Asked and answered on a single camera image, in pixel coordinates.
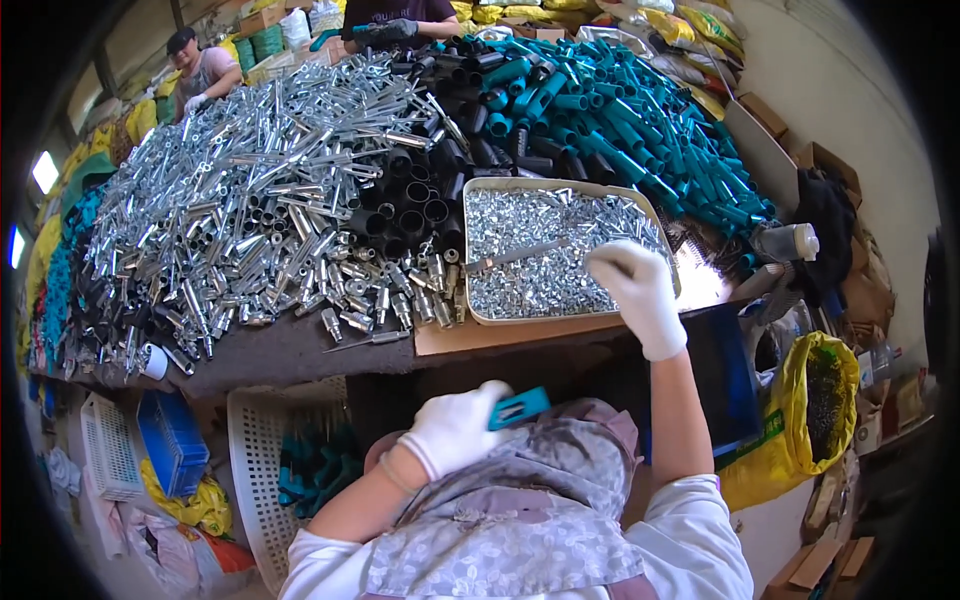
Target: teal plastic pieces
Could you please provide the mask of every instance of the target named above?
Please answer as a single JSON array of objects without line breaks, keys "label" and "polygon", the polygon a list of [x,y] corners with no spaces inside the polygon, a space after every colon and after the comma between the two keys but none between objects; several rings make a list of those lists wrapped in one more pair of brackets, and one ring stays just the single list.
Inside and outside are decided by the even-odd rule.
[{"label": "teal plastic pieces", "polygon": [[[749,237],[776,217],[726,126],[626,46],[525,37],[488,46],[508,59],[483,76],[494,141],[523,124],[581,159],[598,153],[620,184],[635,186],[672,217],[691,215],[728,238]],[[539,60],[557,67],[545,81],[532,68]]]}]

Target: pile of metal parts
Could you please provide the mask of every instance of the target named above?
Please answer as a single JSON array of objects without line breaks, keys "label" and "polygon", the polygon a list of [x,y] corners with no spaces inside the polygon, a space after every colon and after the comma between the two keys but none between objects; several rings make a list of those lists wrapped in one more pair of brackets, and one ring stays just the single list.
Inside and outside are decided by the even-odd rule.
[{"label": "pile of metal parts", "polygon": [[[409,336],[415,312],[462,322],[462,208],[439,200],[424,165],[448,132],[462,136],[390,60],[308,62],[134,149],[77,278],[82,366],[130,375],[150,341],[189,375],[233,324],[288,309],[321,310],[338,344],[342,324],[369,334],[389,313],[399,333],[365,341]],[[427,122],[441,125],[432,138],[413,133]]]},{"label": "pile of metal parts", "polygon": [[[617,310],[584,267],[584,257],[601,244],[633,240],[662,255],[667,263],[673,261],[657,221],[651,218],[655,215],[648,215],[629,198],[593,198],[570,188],[473,189],[464,195],[464,203],[468,305],[484,319]],[[498,256],[519,257],[505,262]],[[476,273],[470,268],[473,261],[485,259],[490,268]]]}]

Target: white plastic crate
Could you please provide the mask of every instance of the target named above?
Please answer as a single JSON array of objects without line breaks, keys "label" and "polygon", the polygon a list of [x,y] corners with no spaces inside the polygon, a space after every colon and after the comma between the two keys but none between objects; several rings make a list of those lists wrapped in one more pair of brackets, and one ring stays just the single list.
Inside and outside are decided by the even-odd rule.
[{"label": "white plastic crate", "polygon": [[113,402],[91,394],[80,409],[80,422],[97,495],[122,502],[142,494],[143,481],[124,414]]},{"label": "white plastic crate", "polygon": [[280,473],[280,447],[288,415],[327,403],[347,403],[347,381],[329,377],[283,391],[236,390],[227,396],[227,431],[230,468],[250,550],[263,583],[279,594],[287,578],[287,548],[306,521],[294,516],[294,507],[281,507],[276,499]]}]

